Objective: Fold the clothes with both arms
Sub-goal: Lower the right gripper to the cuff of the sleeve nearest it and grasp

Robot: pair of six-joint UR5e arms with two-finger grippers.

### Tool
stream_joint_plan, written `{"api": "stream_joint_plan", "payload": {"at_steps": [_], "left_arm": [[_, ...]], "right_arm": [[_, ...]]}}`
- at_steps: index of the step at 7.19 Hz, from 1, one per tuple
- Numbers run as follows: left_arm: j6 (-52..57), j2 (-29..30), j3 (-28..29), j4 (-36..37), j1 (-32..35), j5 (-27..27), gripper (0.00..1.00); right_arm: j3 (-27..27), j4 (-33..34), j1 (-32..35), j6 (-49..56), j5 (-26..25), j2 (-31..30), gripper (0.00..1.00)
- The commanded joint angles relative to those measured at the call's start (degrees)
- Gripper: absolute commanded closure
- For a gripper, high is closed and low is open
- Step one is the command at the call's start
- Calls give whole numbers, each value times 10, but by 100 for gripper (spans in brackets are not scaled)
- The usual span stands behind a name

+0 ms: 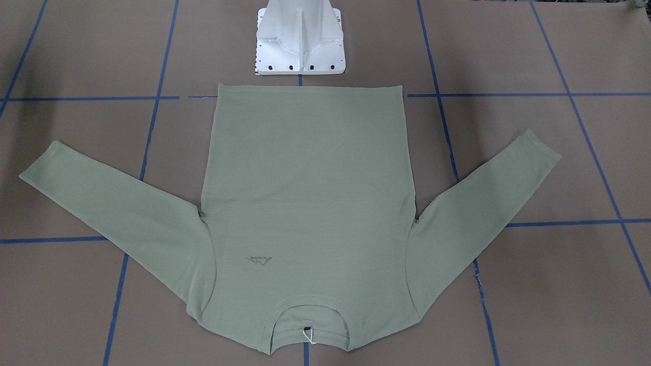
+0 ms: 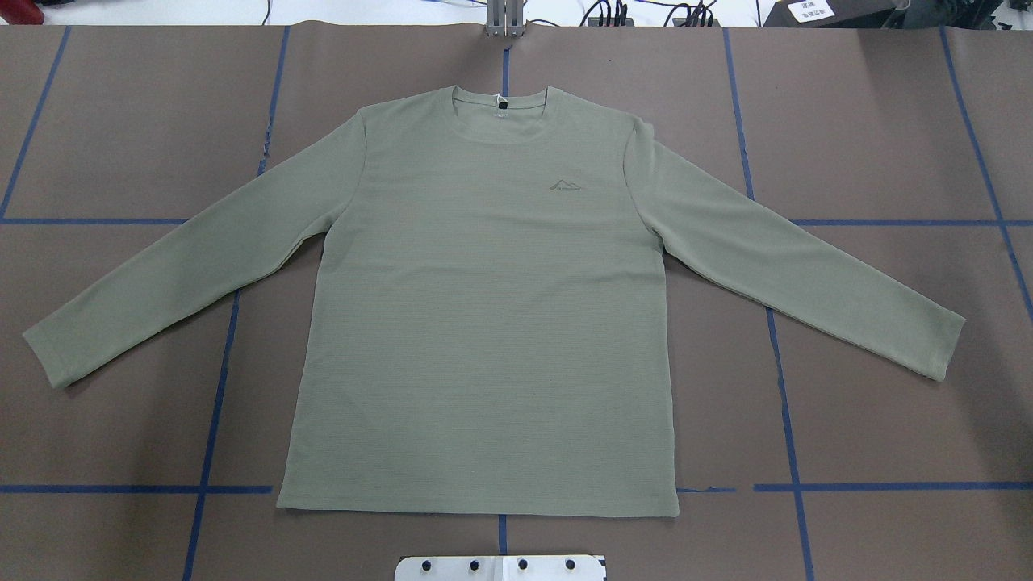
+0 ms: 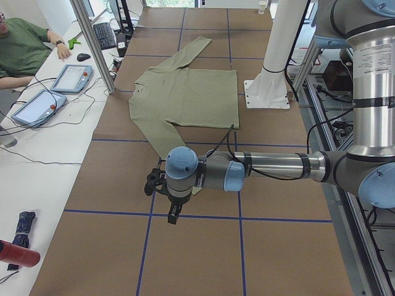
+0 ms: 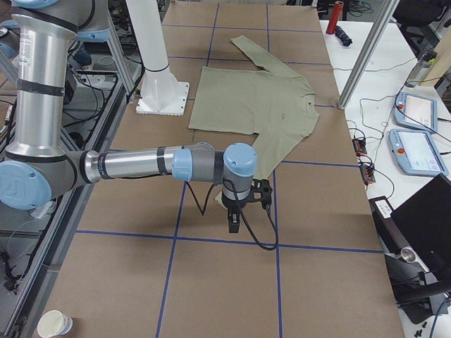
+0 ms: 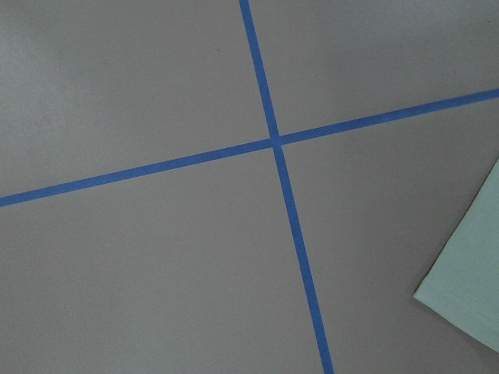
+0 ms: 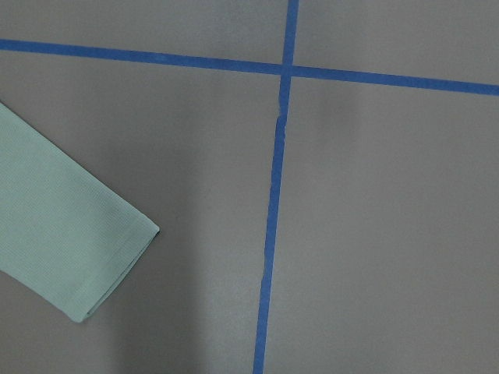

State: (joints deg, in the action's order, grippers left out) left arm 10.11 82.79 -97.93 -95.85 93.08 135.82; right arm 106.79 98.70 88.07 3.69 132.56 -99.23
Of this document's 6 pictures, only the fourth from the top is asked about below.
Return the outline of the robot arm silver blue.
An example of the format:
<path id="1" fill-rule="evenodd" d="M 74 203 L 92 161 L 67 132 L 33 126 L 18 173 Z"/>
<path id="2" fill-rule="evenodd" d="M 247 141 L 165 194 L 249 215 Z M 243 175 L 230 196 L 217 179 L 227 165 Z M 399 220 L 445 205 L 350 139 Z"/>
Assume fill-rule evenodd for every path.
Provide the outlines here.
<path id="1" fill-rule="evenodd" d="M 216 151 L 201 142 L 144 151 L 65 151 L 60 143 L 68 45 L 109 38 L 106 1 L 13 1 L 20 26 L 16 135 L 1 163 L 1 201 L 30 210 L 86 184 L 170 175 L 222 187 L 228 230 L 246 223 L 257 182 L 254 149 L 243 143 Z"/>

